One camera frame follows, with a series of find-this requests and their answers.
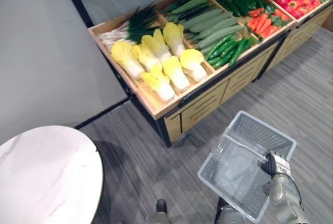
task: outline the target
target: drawer handle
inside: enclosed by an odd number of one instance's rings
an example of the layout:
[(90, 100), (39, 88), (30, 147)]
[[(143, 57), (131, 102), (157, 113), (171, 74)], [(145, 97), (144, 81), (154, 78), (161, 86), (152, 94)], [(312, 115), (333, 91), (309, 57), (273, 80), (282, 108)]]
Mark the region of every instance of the drawer handle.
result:
[(213, 97), (215, 97), (215, 95), (211, 96), (209, 99), (205, 100), (204, 102), (202, 102), (202, 104), (200, 104), (198, 107), (196, 107), (194, 110), (200, 108), (204, 103), (206, 103), (207, 101), (211, 100)]
[(195, 112), (195, 113), (194, 113), (192, 116), (190, 116), (189, 118), (191, 119), (191, 118), (195, 117), (196, 115), (198, 115), (198, 113), (202, 112), (202, 111), (203, 111), (204, 109), (206, 109), (207, 107), (210, 107), (211, 104), (212, 104), (213, 102), (215, 102), (215, 101), (216, 101), (216, 98), (215, 98), (213, 101), (211, 101), (210, 104), (204, 106), (202, 109), (200, 109), (200, 111)]
[(237, 92), (238, 89), (242, 89), (243, 87), (245, 87), (249, 82), (246, 81), (246, 80), (243, 80), (242, 83), (238, 84), (237, 86), (234, 86), (232, 87), (230, 90), (231, 90), (231, 93), (234, 93), (235, 91)]
[(204, 115), (205, 113), (209, 112), (211, 108), (209, 107), (206, 111), (202, 112), (199, 116), (197, 116), (195, 119), (192, 119), (193, 122), (195, 122), (197, 119), (199, 119), (202, 115)]

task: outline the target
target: carrot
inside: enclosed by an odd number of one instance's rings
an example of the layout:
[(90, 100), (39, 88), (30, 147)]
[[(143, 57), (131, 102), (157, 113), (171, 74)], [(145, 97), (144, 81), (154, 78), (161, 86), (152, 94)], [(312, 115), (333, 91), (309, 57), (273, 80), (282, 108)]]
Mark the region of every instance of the carrot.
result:
[(265, 9), (263, 7), (251, 10), (249, 16), (252, 18), (258, 17)]
[(267, 37), (269, 36), (268, 33), (270, 32), (270, 30), (271, 30), (272, 27), (273, 27), (273, 26), (270, 25), (268, 28), (266, 28), (265, 31), (263, 31), (263, 32), (261, 33), (261, 36), (262, 36), (263, 38), (267, 38)]
[(260, 18), (261, 18), (260, 16), (257, 17), (257, 18), (255, 19), (254, 23), (253, 23), (252, 30), (253, 30), (254, 32), (255, 32), (255, 30), (256, 30), (257, 27), (258, 27), (258, 24), (259, 24)]
[(276, 15), (279, 15), (279, 16), (283, 16), (283, 15), (285, 15), (281, 10), (279, 10), (279, 9), (276, 9), (275, 11), (274, 11), (274, 14), (276, 14)]
[(275, 33), (278, 30), (278, 27), (276, 26), (271, 26), (270, 30), (267, 33), (267, 36), (270, 36), (271, 34)]
[(270, 25), (272, 25), (271, 19), (266, 19), (264, 23), (261, 26), (258, 26), (257, 33), (261, 34), (263, 31), (265, 31)]
[(256, 21), (256, 18), (253, 18), (252, 20), (250, 20), (250, 21), (248, 22), (248, 26), (249, 26), (249, 28), (252, 28), (252, 27), (253, 27), (253, 24), (254, 24), (255, 21)]
[(261, 26), (265, 23), (265, 21), (267, 20), (268, 15), (267, 14), (262, 14), (259, 16), (259, 20), (258, 20), (258, 25), (257, 27), (254, 29), (254, 31), (258, 32), (258, 30), (261, 28)]

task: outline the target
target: green pepper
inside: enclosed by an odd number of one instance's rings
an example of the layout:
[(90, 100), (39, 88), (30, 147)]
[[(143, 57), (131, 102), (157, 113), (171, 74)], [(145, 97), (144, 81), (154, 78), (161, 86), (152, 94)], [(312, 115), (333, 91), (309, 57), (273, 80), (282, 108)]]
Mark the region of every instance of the green pepper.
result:
[(234, 66), (235, 63), (237, 62), (238, 57), (241, 55), (241, 53), (243, 51), (245, 41), (246, 41), (246, 38), (242, 38), (241, 41), (239, 42), (239, 45), (237, 46), (237, 49), (236, 49), (234, 55), (232, 56), (231, 60), (229, 61), (229, 67)]

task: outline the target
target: wooden drawer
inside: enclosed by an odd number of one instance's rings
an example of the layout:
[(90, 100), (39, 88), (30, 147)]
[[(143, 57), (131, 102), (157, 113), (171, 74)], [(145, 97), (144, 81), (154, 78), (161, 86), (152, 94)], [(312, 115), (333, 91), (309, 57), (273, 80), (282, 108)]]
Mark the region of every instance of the wooden drawer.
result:
[(181, 115), (178, 114), (176, 116), (172, 115), (168, 118), (164, 118), (166, 129), (169, 134), (169, 138), (171, 142), (174, 142), (181, 134)]
[(277, 44), (278, 43), (275, 43), (267, 50), (257, 55), (252, 61), (250, 61), (248, 64), (245, 64), (244, 68), (241, 68), (239, 71), (236, 71), (234, 75), (232, 75), (225, 90), (221, 104), (242, 90), (246, 85), (251, 83), (251, 81), (257, 77), (258, 73), (261, 71), (268, 58), (271, 56)]
[(183, 132), (191, 129), (200, 120), (219, 107), (226, 86), (227, 81), (215, 86), (210, 92), (182, 112)]

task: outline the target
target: black metal frame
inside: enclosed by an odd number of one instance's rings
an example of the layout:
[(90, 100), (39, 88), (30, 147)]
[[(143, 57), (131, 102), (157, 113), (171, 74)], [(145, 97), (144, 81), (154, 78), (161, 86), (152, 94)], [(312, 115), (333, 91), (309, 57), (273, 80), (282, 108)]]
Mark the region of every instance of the black metal frame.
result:
[[(92, 20), (91, 20), (91, 18), (89, 16), (87, 10), (85, 9), (82, 1), (81, 0), (72, 0), (72, 1), (73, 1), (74, 5), (75, 5), (77, 11), (79, 12), (82, 20), (84, 21), (85, 25), (87, 26), (87, 28), (92, 27), (94, 24), (93, 24), (93, 22), (92, 22)], [(305, 22), (307, 22), (309, 19), (313, 18), (317, 14), (318, 14), (318, 12), (316, 12), (315, 14), (312, 14), (311, 16), (309, 16), (306, 19)], [(258, 54), (260, 54), (264, 49), (267, 49), (269, 46), (273, 45), (274, 43), (279, 42), (277, 44), (276, 48), (274, 49), (274, 51), (272, 52), (271, 56), (269, 57), (268, 61), (266, 62), (266, 64), (262, 68), (262, 70), (260, 71), (259, 75), (257, 76), (257, 78), (255, 78), (253, 80), (253, 82), (255, 80), (259, 79), (262, 76), (262, 74), (266, 71), (267, 67), (270, 65), (270, 63), (273, 60), (275, 54), (279, 50), (280, 46), (283, 44), (283, 42), (286, 39), (286, 37), (288, 36), (288, 34), (289, 34), (289, 32), (288, 33), (281, 33), (280, 35), (278, 35), (278, 36), (274, 37), (273, 39), (269, 40), (263, 46), (260, 46), (254, 52), (250, 53), (249, 55), (247, 55), (246, 57), (244, 57), (242, 60), (240, 60), (239, 62), (237, 62), (234, 67), (229, 68), (226, 71), (218, 74), (213, 79), (207, 81), (207, 83), (204, 84), (203, 86), (201, 86), (201, 87), (197, 88), (196, 90), (192, 91), (189, 95), (187, 95), (186, 97), (184, 97), (181, 100), (181, 102), (179, 103), (179, 105), (177, 107), (175, 107), (174, 109), (170, 110), (168, 113), (166, 113), (164, 116), (162, 116), (162, 117), (160, 117), (158, 119), (154, 119), (150, 115), (150, 113), (147, 111), (147, 109), (138, 100), (138, 98), (136, 97), (136, 95), (132, 93), (132, 91), (128, 87), (127, 83), (122, 79), (122, 77), (119, 75), (119, 73), (116, 71), (116, 69), (112, 66), (112, 64), (107, 59), (107, 57), (102, 53), (103, 56), (104, 56), (104, 58), (108, 62), (111, 70), (115, 74), (117, 80), (119, 81), (120, 85), (122, 86), (122, 88), (126, 92), (127, 98), (125, 100), (121, 101), (120, 103), (117, 103), (114, 106), (111, 106), (110, 108), (102, 111), (101, 113), (99, 113), (96, 116), (90, 118), (89, 120), (83, 122), (82, 124), (78, 125), (77, 128), (81, 128), (81, 127), (85, 126), (86, 124), (92, 122), (93, 120), (99, 118), (100, 116), (106, 114), (107, 112), (111, 111), (115, 107), (119, 106), (120, 104), (123, 104), (124, 102), (130, 100), (138, 108), (138, 110), (142, 113), (142, 115), (144, 116), (144, 118), (148, 121), (148, 123), (152, 126), (152, 128), (156, 131), (156, 133), (161, 137), (161, 139), (164, 141), (165, 145), (167, 147), (170, 147), (171, 146), (171, 142), (170, 142), (170, 139), (169, 139), (167, 127), (165, 125), (164, 117), (168, 117), (168, 116), (172, 115), (176, 111), (178, 111), (181, 108), (183, 108), (185, 105), (191, 103), (193, 100), (195, 100), (203, 92), (207, 91), (209, 88), (211, 88), (212, 86), (214, 86), (217, 82), (221, 81), (223, 78), (227, 77), (229, 74), (231, 74), (234, 71), (236, 71), (242, 65), (244, 65), (247, 62), (249, 62), (255, 56), (257, 56)]]

